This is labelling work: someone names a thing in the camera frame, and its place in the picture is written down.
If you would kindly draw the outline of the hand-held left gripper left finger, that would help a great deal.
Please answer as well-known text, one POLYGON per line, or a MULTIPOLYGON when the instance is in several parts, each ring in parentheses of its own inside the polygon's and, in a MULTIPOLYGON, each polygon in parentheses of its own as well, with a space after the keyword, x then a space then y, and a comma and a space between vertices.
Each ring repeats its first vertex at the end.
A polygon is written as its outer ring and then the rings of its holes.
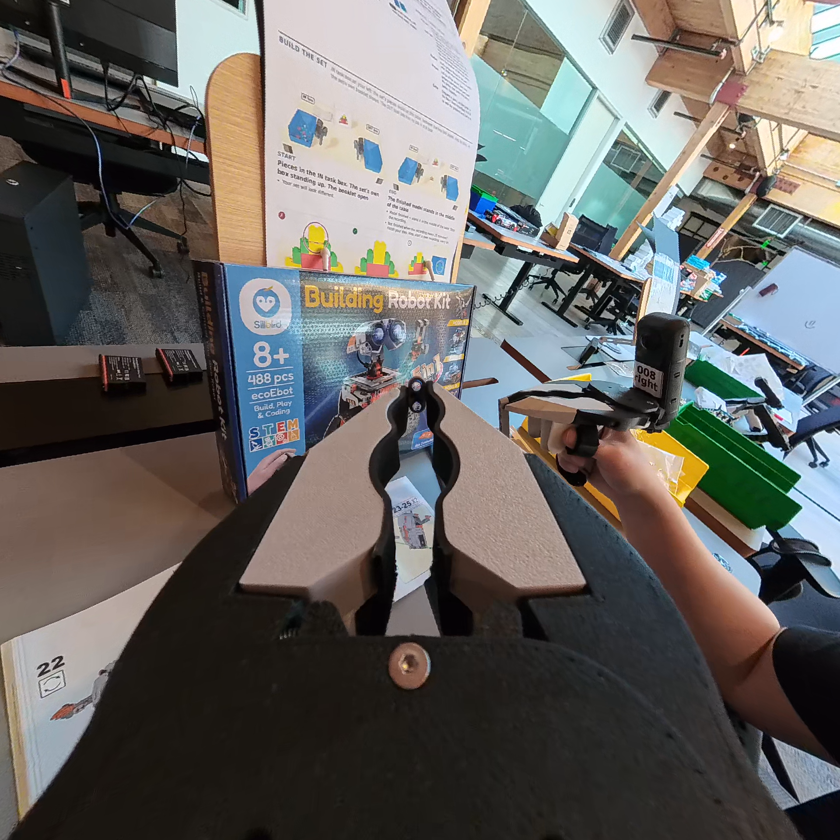
POLYGON ((389 392, 313 446, 239 586, 329 602, 358 635, 383 635, 396 588, 386 491, 400 468, 403 391, 389 392))

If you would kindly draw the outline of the blue robot kit box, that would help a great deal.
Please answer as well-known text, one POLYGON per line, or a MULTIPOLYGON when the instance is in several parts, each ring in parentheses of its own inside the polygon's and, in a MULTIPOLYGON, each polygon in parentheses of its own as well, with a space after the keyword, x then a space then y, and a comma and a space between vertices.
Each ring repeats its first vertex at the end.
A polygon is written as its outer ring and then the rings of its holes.
POLYGON ((459 397, 473 286, 207 260, 192 269, 235 502, 412 379, 459 397))

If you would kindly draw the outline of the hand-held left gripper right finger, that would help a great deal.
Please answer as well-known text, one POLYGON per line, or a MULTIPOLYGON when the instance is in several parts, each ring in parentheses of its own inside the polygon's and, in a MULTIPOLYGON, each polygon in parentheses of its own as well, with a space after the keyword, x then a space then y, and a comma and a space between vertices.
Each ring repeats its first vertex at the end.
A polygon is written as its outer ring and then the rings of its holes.
POLYGON ((582 595, 586 581, 525 452, 427 384, 440 485, 427 582, 439 632, 467 636, 497 605, 582 595))

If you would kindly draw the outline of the clear plastic bags pile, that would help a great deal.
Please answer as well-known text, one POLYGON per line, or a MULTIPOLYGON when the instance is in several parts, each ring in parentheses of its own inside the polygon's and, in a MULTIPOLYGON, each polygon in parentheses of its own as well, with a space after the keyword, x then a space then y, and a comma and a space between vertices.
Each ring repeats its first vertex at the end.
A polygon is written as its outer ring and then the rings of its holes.
POLYGON ((699 362, 705 363, 707 367, 713 367, 721 371, 733 380, 753 389, 756 393, 762 393, 762 390, 756 386, 755 381, 757 379, 763 379, 779 400, 783 400, 784 398, 784 387, 782 386, 781 379, 765 353, 736 355, 715 345, 704 348, 699 352, 693 364, 699 362))

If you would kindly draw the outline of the person's black shirt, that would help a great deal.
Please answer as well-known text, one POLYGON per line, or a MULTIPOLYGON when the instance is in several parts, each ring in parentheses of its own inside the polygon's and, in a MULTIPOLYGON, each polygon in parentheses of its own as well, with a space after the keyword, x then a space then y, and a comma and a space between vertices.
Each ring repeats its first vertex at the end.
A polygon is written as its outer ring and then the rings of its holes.
POLYGON ((787 700, 835 763, 839 761, 839 635, 786 627, 773 644, 773 670, 787 700))

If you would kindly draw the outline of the large printed instruction sheet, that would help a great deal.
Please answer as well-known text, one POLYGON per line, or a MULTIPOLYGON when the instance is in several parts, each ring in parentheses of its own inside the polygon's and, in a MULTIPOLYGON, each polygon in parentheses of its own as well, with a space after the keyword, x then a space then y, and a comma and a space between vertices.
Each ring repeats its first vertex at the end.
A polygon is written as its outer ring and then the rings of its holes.
POLYGON ((480 102, 447 2, 262 9, 267 265, 453 282, 480 102))

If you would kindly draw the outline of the grey metal stand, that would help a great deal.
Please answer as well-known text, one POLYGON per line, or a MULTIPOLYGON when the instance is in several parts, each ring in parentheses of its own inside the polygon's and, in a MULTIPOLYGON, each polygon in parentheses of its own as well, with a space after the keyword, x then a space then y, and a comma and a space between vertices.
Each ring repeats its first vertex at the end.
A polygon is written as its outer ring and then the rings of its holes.
POLYGON ((627 363, 635 360, 635 341, 632 336, 584 336, 586 345, 581 352, 578 369, 603 365, 608 362, 627 363))

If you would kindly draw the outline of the black office chair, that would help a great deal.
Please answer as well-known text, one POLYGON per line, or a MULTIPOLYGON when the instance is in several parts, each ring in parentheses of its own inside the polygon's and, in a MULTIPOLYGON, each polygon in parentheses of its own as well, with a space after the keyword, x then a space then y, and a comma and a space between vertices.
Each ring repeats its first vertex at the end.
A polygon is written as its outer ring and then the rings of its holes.
POLYGON ((102 226, 109 237, 113 238, 117 234, 121 234, 148 261, 150 277, 160 279, 163 277, 161 262, 152 254, 149 247, 134 229, 139 228, 174 240, 177 253, 181 256, 189 255, 190 246, 185 234, 179 234, 169 228, 143 219, 142 215, 149 207, 151 207, 150 204, 139 212, 131 213, 122 207, 119 195, 115 192, 98 191, 96 201, 77 201, 77 211, 82 231, 102 226))
POLYGON ((825 597, 839 598, 839 578, 814 542, 770 531, 771 540, 746 561, 760 577, 759 599, 766 605, 794 599, 804 583, 825 597))
POLYGON ((838 406, 804 417, 796 425, 793 434, 785 435, 771 412, 772 408, 780 410, 783 407, 781 399, 772 391, 770 384, 764 378, 756 377, 754 384, 764 395, 764 401, 762 405, 752 410, 760 422, 761 429, 758 433, 749 436, 751 440, 757 444, 769 443, 772 447, 781 450, 783 457, 786 457, 797 446, 805 444, 812 457, 808 466, 813 469, 827 467, 831 459, 815 438, 822 432, 834 433, 838 431, 838 406))

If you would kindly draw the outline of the black battery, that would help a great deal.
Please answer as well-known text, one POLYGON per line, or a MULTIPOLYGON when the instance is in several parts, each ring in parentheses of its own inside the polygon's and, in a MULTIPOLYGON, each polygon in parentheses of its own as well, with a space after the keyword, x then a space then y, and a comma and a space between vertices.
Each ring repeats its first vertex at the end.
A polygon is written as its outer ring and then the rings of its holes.
POLYGON ((100 353, 98 368, 104 394, 124 396, 146 392, 147 382, 141 357, 100 353))
POLYGON ((203 368, 189 349, 155 349, 164 383, 170 387, 197 384, 203 380, 203 368))

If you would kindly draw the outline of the wood-edged monitor desk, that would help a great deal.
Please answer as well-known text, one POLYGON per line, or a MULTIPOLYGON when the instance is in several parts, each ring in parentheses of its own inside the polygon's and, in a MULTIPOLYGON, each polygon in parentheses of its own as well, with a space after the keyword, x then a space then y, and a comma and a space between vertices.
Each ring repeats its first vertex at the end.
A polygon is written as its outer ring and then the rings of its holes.
POLYGON ((121 131, 154 142, 174 145, 184 151, 207 154, 206 142, 189 133, 177 133, 174 130, 160 128, 148 121, 121 117, 112 112, 93 108, 92 105, 84 102, 69 101, 39 90, 33 91, 14 81, 1 79, 1 96, 3 99, 21 102, 41 111, 78 118, 96 128, 121 131))

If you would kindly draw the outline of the dark computer tower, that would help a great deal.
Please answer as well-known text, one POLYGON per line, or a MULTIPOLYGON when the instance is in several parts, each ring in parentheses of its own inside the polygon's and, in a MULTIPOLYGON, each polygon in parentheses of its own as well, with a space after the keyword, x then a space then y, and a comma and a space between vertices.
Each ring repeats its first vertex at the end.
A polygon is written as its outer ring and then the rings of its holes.
POLYGON ((91 290, 71 178, 21 161, 1 174, 1 326, 13 346, 63 343, 91 290))

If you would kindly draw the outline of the wood-top standing desk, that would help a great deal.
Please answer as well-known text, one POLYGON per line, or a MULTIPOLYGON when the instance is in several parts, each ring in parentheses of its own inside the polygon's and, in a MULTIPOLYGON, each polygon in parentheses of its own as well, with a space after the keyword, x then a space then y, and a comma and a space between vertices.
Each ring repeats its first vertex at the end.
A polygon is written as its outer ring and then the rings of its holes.
POLYGON ((583 270, 563 301, 564 310, 574 308, 583 313, 583 326, 587 329, 595 324, 606 328, 609 333, 617 334, 620 321, 627 316, 635 317, 645 281, 608 255, 582 245, 572 244, 571 249, 579 256, 583 270), (575 299, 592 279, 605 285, 601 296, 588 308, 575 306, 575 299))
POLYGON ((522 320, 510 312, 510 307, 519 291, 524 288, 532 269, 535 266, 545 266, 553 270, 560 270, 572 267, 580 259, 576 254, 567 249, 553 250, 540 242, 539 238, 531 238, 514 233, 504 227, 492 224, 486 218, 479 217, 470 211, 467 212, 466 217, 468 224, 471 224, 476 229, 476 235, 472 238, 465 236, 464 245, 470 244, 477 246, 478 242, 476 238, 483 237, 489 240, 491 248, 496 254, 507 259, 514 259, 520 263, 518 273, 506 292, 498 299, 483 292, 480 296, 481 303, 478 303, 477 307, 491 306, 500 314, 504 315, 506 319, 521 327, 522 320))

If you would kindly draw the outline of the white whiteboard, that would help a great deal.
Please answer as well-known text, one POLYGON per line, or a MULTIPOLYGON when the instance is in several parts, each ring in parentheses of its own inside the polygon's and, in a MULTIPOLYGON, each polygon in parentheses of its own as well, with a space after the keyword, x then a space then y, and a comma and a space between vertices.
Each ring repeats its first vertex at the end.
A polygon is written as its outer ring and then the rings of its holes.
POLYGON ((839 373, 839 267, 794 248, 730 314, 839 373))

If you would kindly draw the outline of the small cardboard box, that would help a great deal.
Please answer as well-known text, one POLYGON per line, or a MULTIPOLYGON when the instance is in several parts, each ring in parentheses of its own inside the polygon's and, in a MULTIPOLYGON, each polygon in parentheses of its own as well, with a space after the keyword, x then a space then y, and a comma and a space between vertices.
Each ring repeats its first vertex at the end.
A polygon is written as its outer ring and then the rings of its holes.
POLYGON ((579 219, 571 213, 563 213, 556 224, 546 224, 539 241, 553 250, 566 250, 578 227, 579 219))

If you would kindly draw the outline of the black red model car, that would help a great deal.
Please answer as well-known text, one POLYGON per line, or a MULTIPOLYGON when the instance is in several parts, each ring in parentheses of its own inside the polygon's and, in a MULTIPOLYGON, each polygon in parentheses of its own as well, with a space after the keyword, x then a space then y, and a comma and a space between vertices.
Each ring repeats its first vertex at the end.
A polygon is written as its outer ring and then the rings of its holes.
POLYGON ((531 238, 538 237, 542 228, 541 216, 532 204, 505 206, 497 203, 486 211, 486 219, 499 227, 531 238))

